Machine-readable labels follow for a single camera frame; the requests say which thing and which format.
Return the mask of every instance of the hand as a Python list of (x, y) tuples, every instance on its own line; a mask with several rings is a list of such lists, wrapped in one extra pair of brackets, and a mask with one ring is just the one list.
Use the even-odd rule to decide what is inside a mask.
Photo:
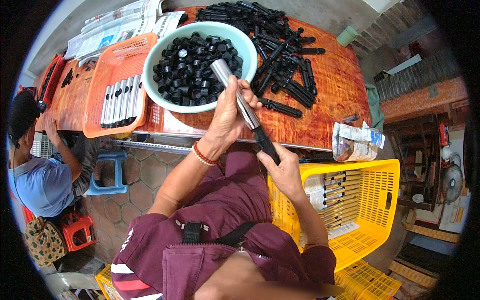
[(238, 139), (245, 126), (243, 117), (237, 115), (237, 89), (250, 107), (253, 109), (262, 107), (262, 103), (258, 102), (257, 96), (253, 94), (246, 80), (237, 80), (233, 75), (228, 78), (228, 86), (218, 97), (212, 123), (204, 137), (205, 141), (216, 149), (209, 157), (211, 160), (217, 160)]
[(52, 144), (58, 145), (58, 143), (62, 143), (62, 140), (57, 132), (57, 121), (54, 118), (49, 117), (47, 119), (45, 131), (47, 132), (47, 137), (50, 139)]
[(276, 187), (285, 194), (291, 201), (303, 199), (305, 191), (301, 183), (299, 158), (298, 156), (288, 151), (279, 143), (273, 142), (273, 146), (280, 157), (280, 164), (277, 166), (273, 159), (265, 152), (257, 153), (258, 159), (267, 168), (272, 176)]

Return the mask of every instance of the black strap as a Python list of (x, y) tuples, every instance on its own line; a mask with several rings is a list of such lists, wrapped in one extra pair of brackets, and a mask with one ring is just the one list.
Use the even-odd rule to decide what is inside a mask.
[(245, 222), (232, 230), (230, 233), (227, 233), (221, 238), (215, 240), (215, 244), (227, 245), (230, 247), (236, 247), (240, 242), (240, 239), (247, 233), (253, 226), (255, 222)]
[[(236, 247), (240, 242), (240, 239), (247, 233), (255, 222), (245, 222), (227, 233), (225, 236), (218, 238), (214, 241), (215, 244), (227, 245), (230, 247)], [(183, 228), (183, 244), (195, 244), (200, 243), (200, 231), (202, 229), (201, 222), (187, 222)]]
[(182, 244), (195, 244), (200, 242), (201, 222), (187, 222), (183, 229)]

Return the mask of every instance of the plastic basin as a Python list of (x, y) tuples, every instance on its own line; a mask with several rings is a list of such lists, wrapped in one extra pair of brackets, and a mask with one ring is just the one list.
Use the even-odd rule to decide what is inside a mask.
[(215, 109), (216, 101), (200, 106), (180, 106), (166, 101), (157, 90), (157, 84), (153, 80), (153, 66), (162, 60), (162, 50), (167, 48), (176, 37), (186, 36), (190, 38), (192, 32), (197, 31), (202, 38), (207, 36), (219, 36), (222, 39), (229, 38), (233, 47), (237, 49), (238, 56), (243, 59), (242, 78), (249, 83), (252, 82), (257, 71), (257, 51), (250, 38), (239, 29), (228, 24), (219, 22), (197, 22), (177, 28), (175, 31), (157, 41), (145, 61), (143, 70), (143, 85), (148, 96), (161, 107), (181, 113), (197, 113)]

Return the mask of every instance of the maroon hoodie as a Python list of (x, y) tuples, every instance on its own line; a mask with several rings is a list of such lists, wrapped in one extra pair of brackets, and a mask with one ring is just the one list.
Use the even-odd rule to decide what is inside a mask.
[(258, 222), (242, 244), (266, 281), (335, 284), (336, 258), (323, 246), (302, 255), (291, 236), (271, 224), (261, 176), (238, 175), (201, 185), (194, 205), (170, 218), (148, 214), (134, 219), (111, 267), (113, 285), (124, 299), (186, 300), (238, 249), (219, 244), (182, 244), (187, 222), (201, 222), (201, 241), (214, 241), (240, 224)]

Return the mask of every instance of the patterned bag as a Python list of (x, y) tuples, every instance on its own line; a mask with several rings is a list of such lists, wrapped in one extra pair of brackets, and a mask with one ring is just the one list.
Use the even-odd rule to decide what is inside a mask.
[(49, 266), (67, 252), (61, 233), (42, 217), (28, 223), (24, 235), (32, 259), (40, 267)]

